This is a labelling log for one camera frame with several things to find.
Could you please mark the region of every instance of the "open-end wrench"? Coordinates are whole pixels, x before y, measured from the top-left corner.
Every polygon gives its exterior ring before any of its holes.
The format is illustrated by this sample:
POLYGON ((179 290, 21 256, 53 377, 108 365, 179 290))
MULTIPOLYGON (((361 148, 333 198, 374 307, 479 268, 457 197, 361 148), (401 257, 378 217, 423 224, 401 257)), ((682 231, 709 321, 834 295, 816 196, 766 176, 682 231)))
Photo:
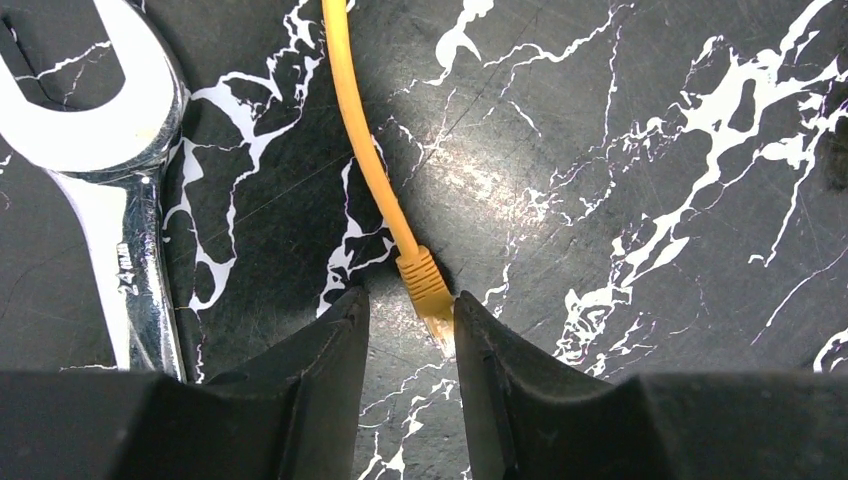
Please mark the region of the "open-end wrench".
POLYGON ((106 104, 63 112, 33 103, 24 63, 0 28, 0 136, 44 169, 80 221, 119 369, 185 381, 160 237, 160 181, 188 91, 164 41, 127 0, 93 0, 124 72, 106 104))

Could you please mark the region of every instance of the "yellow connector boot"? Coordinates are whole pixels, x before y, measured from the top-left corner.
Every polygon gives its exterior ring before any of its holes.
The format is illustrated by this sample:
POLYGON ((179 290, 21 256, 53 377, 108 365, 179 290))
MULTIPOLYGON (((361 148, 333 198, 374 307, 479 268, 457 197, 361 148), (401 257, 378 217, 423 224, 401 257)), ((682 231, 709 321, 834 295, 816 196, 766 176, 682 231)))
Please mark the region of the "yellow connector boot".
POLYGON ((333 83, 353 152, 368 189, 371 190, 377 207, 397 243, 400 251, 398 268, 409 291, 415 313, 427 324, 430 335, 445 357, 450 358, 455 354, 453 296, 448 291, 430 251, 415 241, 371 141, 371 132, 365 122, 365 112, 353 70, 345 0, 322 0, 322 5, 333 83))

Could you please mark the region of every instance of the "black marble surface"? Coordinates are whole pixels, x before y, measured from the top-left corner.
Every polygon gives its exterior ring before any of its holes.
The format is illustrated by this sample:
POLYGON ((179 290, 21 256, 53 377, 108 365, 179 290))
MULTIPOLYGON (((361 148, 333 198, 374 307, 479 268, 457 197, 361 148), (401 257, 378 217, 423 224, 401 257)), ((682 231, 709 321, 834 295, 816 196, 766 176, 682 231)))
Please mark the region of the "black marble surface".
MULTIPOLYGON (((90 2, 0 5, 51 98, 118 91, 90 2)), ((355 476, 470 478, 455 365, 414 318, 351 158, 320 2, 142 6, 193 92, 164 205, 192 378, 365 285, 355 476)), ((455 289, 612 382, 848 368, 848 202, 816 155, 846 116, 827 101, 848 71, 844 0, 349 7, 375 138, 455 289)), ((0 367, 112 361, 73 211, 0 141, 0 367)))

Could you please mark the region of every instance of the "yellow ethernet cable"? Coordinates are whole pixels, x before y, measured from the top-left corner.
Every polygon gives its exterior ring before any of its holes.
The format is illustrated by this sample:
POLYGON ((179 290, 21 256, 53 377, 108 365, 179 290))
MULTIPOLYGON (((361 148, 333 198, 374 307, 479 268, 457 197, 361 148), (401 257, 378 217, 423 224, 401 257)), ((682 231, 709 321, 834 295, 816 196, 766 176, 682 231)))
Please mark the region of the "yellow ethernet cable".
POLYGON ((322 0, 322 6, 333 83, 353 153, 368 189, 397 243, 400 251, 397 265, 415 313, 427 325, 430 335, 445 357, 453 357, 456 350, 453 339, 453 296, 430 251, 415 241, 371 140, 353 71, 345 0, 322 0))

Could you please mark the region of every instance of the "wrench handle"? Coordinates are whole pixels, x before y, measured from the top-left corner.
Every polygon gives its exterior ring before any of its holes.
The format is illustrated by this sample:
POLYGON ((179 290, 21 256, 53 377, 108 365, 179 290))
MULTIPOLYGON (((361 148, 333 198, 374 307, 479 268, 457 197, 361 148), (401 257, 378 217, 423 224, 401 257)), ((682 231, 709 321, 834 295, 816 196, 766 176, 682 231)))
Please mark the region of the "wrench handle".
POLYGON ((85 234, 118 368, 161 371, 185 382, 162 252, 163 168, 164 162, 99 183, 47 172, 85 234))

